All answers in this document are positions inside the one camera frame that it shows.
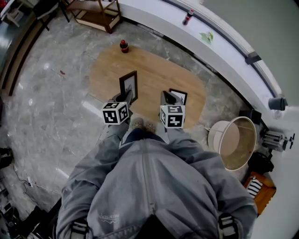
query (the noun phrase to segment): black chair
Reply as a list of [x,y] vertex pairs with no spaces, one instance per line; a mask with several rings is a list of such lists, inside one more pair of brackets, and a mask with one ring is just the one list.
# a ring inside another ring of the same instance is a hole
[[33,8],[33,12],[36,15],[36,18],[40,20],[43,26],[49,31],[47,24],[43,21],[43,17],[54,12],[58,7],[60,7],[61,11],[63,12],[67,22],[70,22],[69,18],[67,17],[64,4],[60,0],[40,0]]

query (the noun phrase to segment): jacket logo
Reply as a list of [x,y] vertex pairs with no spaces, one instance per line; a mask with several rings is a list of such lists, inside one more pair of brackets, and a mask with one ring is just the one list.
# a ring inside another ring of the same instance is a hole
[[105,216],[105,215],[99,215],[100,219],[103,221],[103,222],[108,222],[109,224],[112,224],[112,223],[116,223],[120,217],[119,214],[116,214],[116,215],[108,215],[108,216]]

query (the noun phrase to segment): tile floor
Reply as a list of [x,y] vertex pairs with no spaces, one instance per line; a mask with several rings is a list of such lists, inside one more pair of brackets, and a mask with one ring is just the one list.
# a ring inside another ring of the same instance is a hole
[[[58,15],[33,46],[19,75],[12,97],[4,97],[0,146],[11,147],[15,164],[1,169],[2,182],[22,219],[36,204],[49,210],[60,198],[60,190],[74,166],[105,135],[99,110],[102,102],[89,94],[89,71],[105,47],[126,39],[135,45],[190,70],[203,81],[207,99],[199,124],[211,127],[219,120],[231,120],[242,100],[217,76],[189,54],[140,27],[123,22],[113,34],[67,23]],[[200,126],[187,129],[207,146],[207,131]],[[163,127],[158,127],[163,135]],[[27,186],[27,179],[34,183]]]

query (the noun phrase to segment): picture frame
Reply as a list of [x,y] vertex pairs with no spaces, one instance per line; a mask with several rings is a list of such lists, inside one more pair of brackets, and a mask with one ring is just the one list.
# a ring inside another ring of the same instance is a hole
[[138,99],[137,71],[132,71],[120,78],[121,95],[126,95],[128,90],[133,92],[132,103]]
[[175,90],[175,89],[169,89],[169,92],[175,94],[176,96],[178,96],[181,99],[182,104],[186,105],[188,93],[183,92],[183,91],[178,91],[178,90]]

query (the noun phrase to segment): jacket sleeve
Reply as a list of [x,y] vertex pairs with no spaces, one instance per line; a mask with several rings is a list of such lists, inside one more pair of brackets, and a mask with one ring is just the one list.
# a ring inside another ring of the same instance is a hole
[[248,238],[257,217],[257,208],[241,183],[228,172],[218,153],[203,151],[200,144],[180,129],[168,129],[170,151],[198,170],[212,186],[218,211],[229,213],[238,222],[239,237]]
[[95,194],[106,175],[119,160],[119,143],[128,129],[122,123],[110,126],[106,138],[83,158],[62,189],[62,205],[58,215],[57,238],[69,237],[73,221],[86,218]]

